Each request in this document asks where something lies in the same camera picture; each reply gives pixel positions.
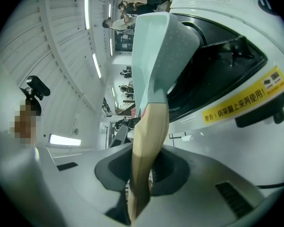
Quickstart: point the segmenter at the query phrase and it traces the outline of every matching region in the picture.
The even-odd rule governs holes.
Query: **wooden handle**
[[[167,104],[148,104],[135,126],[132,174],[128,190],[128,213],[133,222],[150,200],[148,178],[169,129]]]

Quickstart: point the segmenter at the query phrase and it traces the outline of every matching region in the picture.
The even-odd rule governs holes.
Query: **yellow warning label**
[[[275,66],[257,82],[237,95],[202,112],[205,123],[226,119],[254,107],[284,90],[284,75]]]

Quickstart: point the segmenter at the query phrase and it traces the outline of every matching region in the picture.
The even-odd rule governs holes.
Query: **fluorescent light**
[[[108,17],[110,17],[110,10],[111,10],[112,5],[108,6]]]
[[[110,44],[110,56],[113,56],[113,42],[112,42],[112,39],[109,39],[109,44]]]
[[[65,145],[65,146],[81,145],[81,140],[62,137],[62,136],[55,135],[55,134],[50,134],[49,142],[53,145]]]
[[[84,0],[85,28],[89,29],[89,0]]]
[[[96,70],[97,70],[97,73],[98,73],[98,77],[101,78],[101,72],[100,72],[100,68],[98,66],[98,62],[97,62],[97,59],[96,59],[96,54],[93,54],[93,60],[94,60],[94,64],[95,64],[95,67],[96,67]]]

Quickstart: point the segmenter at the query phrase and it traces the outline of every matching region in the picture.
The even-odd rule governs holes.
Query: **ceiling light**
[[[85,28],[89,29],[89,0],[84,0]]]
[[[110,17],[110,10],[111,10],[112,5],[108,6],[108,17]]]
[[[109,44],[110,44],[110,56],[113,56],[113,42],[112,42],[112,39],[109,39]]]
[[[50,134],[49,142],[53,145],[65,145],[65,146],[79,146],[81,140],[62,137],[59,135]]]
[[[100,68],[98,66],[98,62],[97,62],[97,59],[96,59],[96,54],[93,54],[93,60],[94,60],[94,64],[95,64],[95,67],[96,67],[96,70],[97,70],[97,73],[98,73],[98,77],[101,78],[101,72],[100,72]]]

